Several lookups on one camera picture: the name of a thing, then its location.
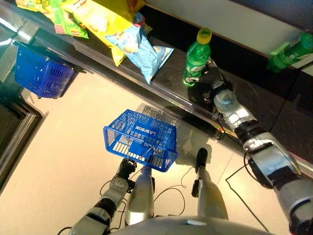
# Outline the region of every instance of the white floor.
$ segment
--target white floor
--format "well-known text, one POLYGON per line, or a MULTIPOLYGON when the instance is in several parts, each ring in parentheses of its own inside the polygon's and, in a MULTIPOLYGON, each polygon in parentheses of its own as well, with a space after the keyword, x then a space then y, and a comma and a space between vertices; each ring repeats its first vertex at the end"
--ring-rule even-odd
MULTIPOLYGON (((23 96, 46 118, 0 196, 0 234, 55 235, 95 204, 102 184, 112 178, 122 160, 105 150, 103 126, 126 109, 149 103, 111 80, 91 74, 80 74, 64 97, 56 100, 37 99, 29 92, 23 96)), ((243 165, 242 156, 189 125, 178 128, 178 144, 177 164, 166 173, 153 171, 155 195, 180 184, 198 149, 205 147, 211 152, 207 169, 224 196, 230 220, 262 229, 225 182, 243 165)), ((186 200, 183 215, 197 214, 197 200, 191 196, 195 176, 191 169, 183 179, 187 188, 179 187, 186 200)), ((244 169, 229 181, 270 232, 289 234, 272 190, 262 188, 244 169)), ((182 207, 180 194, 167 191, 155 202, 155 214, 178 214, 182 207)), ((113 227, 118 226, 119 217, 117 213, 113 227)))

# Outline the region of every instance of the green plastic bottle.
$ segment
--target green plastic bottle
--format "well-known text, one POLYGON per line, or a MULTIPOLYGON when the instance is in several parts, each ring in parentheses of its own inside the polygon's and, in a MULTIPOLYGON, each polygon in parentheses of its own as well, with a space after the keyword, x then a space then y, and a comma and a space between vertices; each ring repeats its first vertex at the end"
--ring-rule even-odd
POLYGON ((204 69, 206 62, 211 56, 209 42, 212 37, 212 31, 208 28, 201 28, 197 35, 197 40, 189 47, 183 74, 183 82, 186 85, 193 86, 195 83, 185 81, 187 77, 199 77, 204 69))
POLYGON ((280 72, 287 66, 300 61, 309 53, 313 53, 313 35, 302 33, 296 41, 288 44, 279 53, 271 54, 267 69, 280 72))

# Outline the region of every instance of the bottle label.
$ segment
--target bottle label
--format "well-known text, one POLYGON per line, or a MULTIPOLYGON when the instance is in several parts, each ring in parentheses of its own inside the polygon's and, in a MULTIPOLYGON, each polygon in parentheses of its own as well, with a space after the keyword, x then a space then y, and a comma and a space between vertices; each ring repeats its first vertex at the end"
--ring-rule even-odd
POLYGON ((188 72, 199 72, 204 68, 205 64, 202 66, 193 66, 193 65, 187 65, 187 71, 188 72))

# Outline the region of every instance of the yellow snack bag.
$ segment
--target yellow snack bag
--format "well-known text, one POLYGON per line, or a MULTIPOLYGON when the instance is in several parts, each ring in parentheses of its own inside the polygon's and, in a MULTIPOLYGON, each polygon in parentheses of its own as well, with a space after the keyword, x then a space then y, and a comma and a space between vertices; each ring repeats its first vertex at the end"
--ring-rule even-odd
POLYGON ((15 2, 19 8, 27 9, 30 11, 39 11, 42 13, 47 12, 43 8, 42 0, 16 0, 15 2))
POLYGON ((144 5, 143 0, 68 0, 60 7, 80 21, 86 28, 111 48, 113 60, 118 66, 125 54, 105 36, 113 35, 133 25, 135 10, 144 5))

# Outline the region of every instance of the light blue snack bag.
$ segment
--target light blue snack bag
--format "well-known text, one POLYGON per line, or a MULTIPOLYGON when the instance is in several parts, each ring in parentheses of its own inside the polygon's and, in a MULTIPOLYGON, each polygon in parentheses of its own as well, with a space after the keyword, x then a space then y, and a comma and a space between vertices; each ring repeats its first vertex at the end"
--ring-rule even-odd
POLYGON ((151 46, 144 30, 144 17, 137 13, 135 23, 126 30, 106 36, 106 39, 118 46, 125 55, 141 70, 148 84, 173 52, 173 48, 151 46))

